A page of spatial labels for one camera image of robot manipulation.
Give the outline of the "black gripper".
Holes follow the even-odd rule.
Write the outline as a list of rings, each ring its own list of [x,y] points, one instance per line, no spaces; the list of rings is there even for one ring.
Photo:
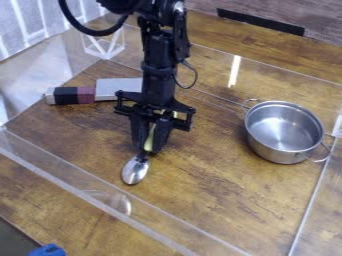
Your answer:
[[[119,90],[115,113],[131,121],[133,144],[140,150],[160,153],[173,129],[189,131],[197,110],[176,99],[177,68],[142,65],[142,91]],[[154,135],[150,123],[156,124]]]

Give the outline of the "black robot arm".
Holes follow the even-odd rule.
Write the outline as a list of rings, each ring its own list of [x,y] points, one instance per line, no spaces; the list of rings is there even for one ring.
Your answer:
[[[170,133],[192,128],[196,109],[176,99],[178,66],[190,57],[185,0],[97,0],[113,13],[140,14],[145,59],[144,82],[138,92],[118,91],[115,112],[130,118],[133,144],[145,153],[157,153]]]

